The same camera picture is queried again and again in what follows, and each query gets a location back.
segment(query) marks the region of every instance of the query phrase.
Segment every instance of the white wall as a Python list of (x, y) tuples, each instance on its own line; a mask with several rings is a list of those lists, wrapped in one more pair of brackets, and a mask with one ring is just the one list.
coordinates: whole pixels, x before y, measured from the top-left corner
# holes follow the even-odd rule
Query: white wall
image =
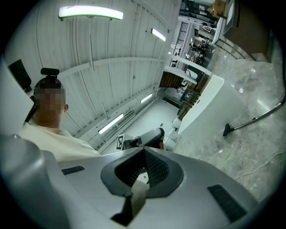
[[(161, 123), (163, 123), (161, 128), (164, 129), (166, 136), (172, 127), (172, 121), (177, 118), (178, 110), (172, 104), (159, 99), (125, 133), (136, 137), (154, 128), (160, 128)], [(116, 143), (115, 141), (102, 155), (116, 152)]]
[(174, 44), (177, 43), (177, 39), (178, 39), (181, 23), (182, 23), (181, 21), (177, 20), (176, 27), (175, 27), (175, 32), (174, 32), (174, 36), (173, 36), (173, 40), (172, 40), (172, 43), (174, 43)]
[(39, 5), (36, 5), (31, 9), (18, 25), (4, 51), (4, 60), (7, 66), (19, 59), (22, 60), (25, 70), (32, 80), (32, 88), (42, 79), (40, 73), (42, 64), (39, 57), (36, 34), (38, 7)]

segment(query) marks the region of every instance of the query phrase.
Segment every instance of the ceiling light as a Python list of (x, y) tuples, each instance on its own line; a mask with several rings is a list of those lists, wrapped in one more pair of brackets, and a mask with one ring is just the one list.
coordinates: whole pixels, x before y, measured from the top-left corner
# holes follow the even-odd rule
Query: ceiling light
[(59, 9), (59, 18), (74, 16), (101, 16), (122, 19), (123, 12), (92, 5), (64, 6)]
[(159, 33), (157, 30), (155, 29), (151, 29), (151, 33), (154, 34), (155, 36), (159, 37), (160, 39), (162, 39), (163, 41), (166, 40), (166, 38), (164, 37), (164, 35), (162, 35), (161, 33)]
[(152, 93), (150, 95), (148, 95), (147, 97), (145, 97), (144, 99), (141, 100), (141, 103), (145, 102), (148, 98), (150, 98), (152, 96)]
[(113, 119), (110, 123), (108, 123), (105, 127), (103, 127), (98, 133), (102, 134), (107, 129), (111, 128), (115, 123), (117, 123), (122, 118), (123, 118), (123, 114), (119, 115), (117, 118)]

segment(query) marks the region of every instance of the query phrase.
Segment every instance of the metal rack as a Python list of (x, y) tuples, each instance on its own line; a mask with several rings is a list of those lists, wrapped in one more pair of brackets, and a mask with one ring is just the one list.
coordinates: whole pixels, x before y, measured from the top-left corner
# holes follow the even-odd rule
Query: metal rack
[(179, 49), (182, 49), (183, 43), (185, 41), (185, 35), (187, 33), (187, 29), (188, 29), (188, 23), (182, 22), (173, 55), (175, 55), (175, 53), (179, 53)]

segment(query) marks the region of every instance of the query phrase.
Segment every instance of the marble floor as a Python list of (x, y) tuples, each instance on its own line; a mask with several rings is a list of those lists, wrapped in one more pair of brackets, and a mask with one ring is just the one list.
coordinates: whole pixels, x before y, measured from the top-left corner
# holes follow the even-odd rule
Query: marble floor
[[(276, 105), (284, 95), (282, 86), (282, 55), (274, 41), (272, 63), (238, 59), (216, 48), (208, 66), (214, 74), (227, 80), (241, 92), (247, 102), (246, 111), (230, 123), (232, 127), (257, 117)], [(223, 130), (204, 145), (197, 147), (179, 139), (175, 153), (207, 161), (237, 179), (258, 201), (273, 192), (285, 165), (286, 106), (247, 127), (223, 137)]]

